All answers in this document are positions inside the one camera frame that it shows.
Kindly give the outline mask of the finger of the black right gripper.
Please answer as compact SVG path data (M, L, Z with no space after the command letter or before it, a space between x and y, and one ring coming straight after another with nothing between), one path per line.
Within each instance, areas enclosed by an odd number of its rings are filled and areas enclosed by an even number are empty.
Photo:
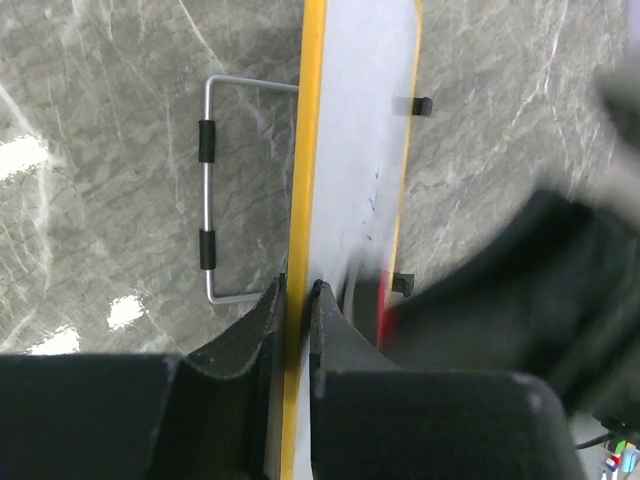
M390 312L407 368L546 381L568 411L639 409L639 229L608 207L536 190L475 256Z

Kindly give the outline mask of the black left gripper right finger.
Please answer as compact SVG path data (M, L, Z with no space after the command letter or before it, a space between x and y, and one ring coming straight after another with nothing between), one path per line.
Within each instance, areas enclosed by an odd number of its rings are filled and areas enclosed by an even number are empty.
M542 380L394 365L343 317L310 304L311 468L317 479L580 479L562 405Z

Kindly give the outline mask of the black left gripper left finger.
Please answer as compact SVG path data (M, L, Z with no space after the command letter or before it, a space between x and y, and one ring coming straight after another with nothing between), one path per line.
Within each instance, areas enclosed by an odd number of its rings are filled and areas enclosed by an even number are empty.
M264 478L285 296L187 355L3 355L2 477Z

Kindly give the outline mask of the red bone shaped eraser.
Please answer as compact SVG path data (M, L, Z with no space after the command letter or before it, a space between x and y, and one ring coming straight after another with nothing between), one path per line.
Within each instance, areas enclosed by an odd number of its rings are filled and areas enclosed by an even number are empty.
M393 300L397 293L393 289L394 274L388 270L380 272L376 313L376 347L383 351L394 339L396 314Z

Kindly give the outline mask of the yellow framed whiteboard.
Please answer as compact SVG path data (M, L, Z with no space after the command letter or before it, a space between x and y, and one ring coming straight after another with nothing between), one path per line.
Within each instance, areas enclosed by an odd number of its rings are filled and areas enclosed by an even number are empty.
M306 307L364 257L395 264L420 42L418 1L304 5L286 273L282 430L268 470L311 475Z

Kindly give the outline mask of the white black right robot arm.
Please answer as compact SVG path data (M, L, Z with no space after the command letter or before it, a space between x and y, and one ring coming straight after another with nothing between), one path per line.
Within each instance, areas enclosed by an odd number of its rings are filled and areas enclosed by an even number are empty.
M590 190L536 188L505 228L388 313L406 368L499 369L546 381L568 411L628 421L639 404L639 58L596 73L621 142Z

